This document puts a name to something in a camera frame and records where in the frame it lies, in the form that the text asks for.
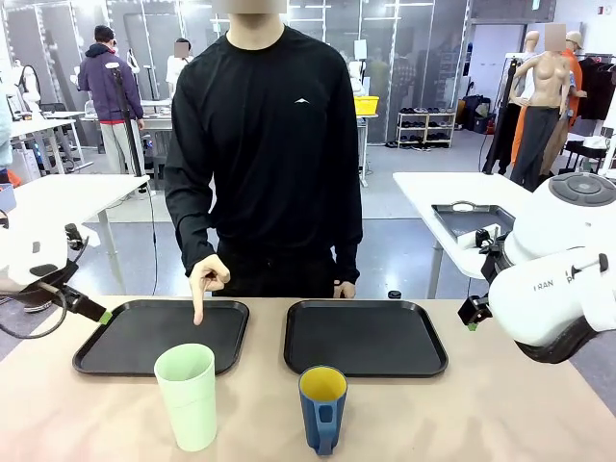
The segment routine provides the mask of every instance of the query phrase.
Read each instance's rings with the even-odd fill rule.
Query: tray
[[[454,210],[456,206],[466,205],[470,210]],[[513,231],[515,218],[498,205],[475,205],[459,201],[449,205],[433,205],[436,217],[444,224],[454,239],[491,224],[500,227],[500,236]]]
[[[216,374],[229,371],[240,356],[248,308],[229,300],[207,300],[205,321],[193,324],[189,300],[135,300],[114,309],[73,357],[81,373],[153,377],[157,358],[172,347],[203,344],[216,356]]]
[[[284,358],[348,377],[432,377],[448,357],[427,312],[407,301],[302,301],[287,314]]]

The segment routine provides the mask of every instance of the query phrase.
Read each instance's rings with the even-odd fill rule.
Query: hand
[[[523,108],[530,106],[530,100],[526,98],[513,98],[512,102]]]
[[[342,298],[343,295],[348,299],[355,298],[355,284],[350,282],[341,284],[340,281],[334,281],[334,298]]]
[[[197,263],[191,272],[192,305],[194,306],[194,325],[203,322],[203,294],[224,289],[231,280],[229,269],[214,254]]]

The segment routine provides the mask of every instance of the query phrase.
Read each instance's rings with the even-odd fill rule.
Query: shoe rack
[[[419,122],[422,123],[422,127],[406,127],[403,128],[404,122]],[[438,126],[430,127],[430,122],[436,122]],[[453,128],[455,123],[455,113],[415,113],[415,114],[398,114],[398,123],[396,128],[396,141],[398,147],[411,144],[446,144],[446,147],[451,147],[451,140],[453,138]],[[439,140],[431,140],[430,135],[438,132],[447,132],[448,136]],[[410,137],[419,137],[419,140],[408,141]]]

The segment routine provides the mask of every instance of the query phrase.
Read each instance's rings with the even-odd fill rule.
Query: person in white shirt
[[[191,43],[185,38],[179,38],[175,43],[187,43],[189,45],[189,53],[193,49]],[[182,69],[193,60],[193,56],[187,54],[184,57],[178,57],[177,52],[169,56],[167,60],[167,83],[169,85],[169,98],[172,98],[175,94],[175,87],[177,86],[177,79],[180,77]]]

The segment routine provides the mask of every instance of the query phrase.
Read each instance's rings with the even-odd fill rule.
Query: purple jacket
[[[131,118],[143,118],[143,108],[137,84],[130,66],[102,43],[95,43],[86,52],[79,71],[79,90],[91,91],[94,109],[100,121],[123,120],[117,101],[116,86],[112,71],[105,67],[108,63],[118,63],[128,99]]]

